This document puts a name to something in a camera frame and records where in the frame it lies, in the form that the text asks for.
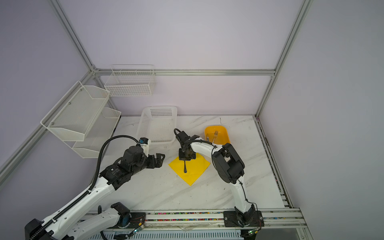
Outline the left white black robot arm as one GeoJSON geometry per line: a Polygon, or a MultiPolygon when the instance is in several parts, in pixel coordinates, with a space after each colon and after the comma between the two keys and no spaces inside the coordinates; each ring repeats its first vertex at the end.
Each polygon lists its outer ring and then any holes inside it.
{"type": "Polygon", "coordinates": [[[43,221],[37,219],[30,221],[25,227],[26,239],[73,239],[70,230],[93,206],[128,182],[134,174],[141,170],[160,168],[164,159],[164,154],[157,153],[147,156],[142,147],[130,147],[125,151],[123,157],[100,173],[95,183],[58,212],[43,221]]]}

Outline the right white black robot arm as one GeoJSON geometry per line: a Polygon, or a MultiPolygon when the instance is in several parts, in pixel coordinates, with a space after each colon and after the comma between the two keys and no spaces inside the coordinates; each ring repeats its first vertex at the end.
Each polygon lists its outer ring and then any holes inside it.
{"type": "Polygon", "coordinates": [[[186,162],[195,160],[197,154],[211,158],[213,167],[219,177],[231,188],[235,207],[233,211],[224,211],[224,223],[226,227],[263,227],[264,219],[258,210],[257,204],[247,198],[245,187],[245,163],[230,144],[217,145],[203,140],[197,135],[189,136],[184,131],[174,129],[178,142],[179,159],[186,162]]]}

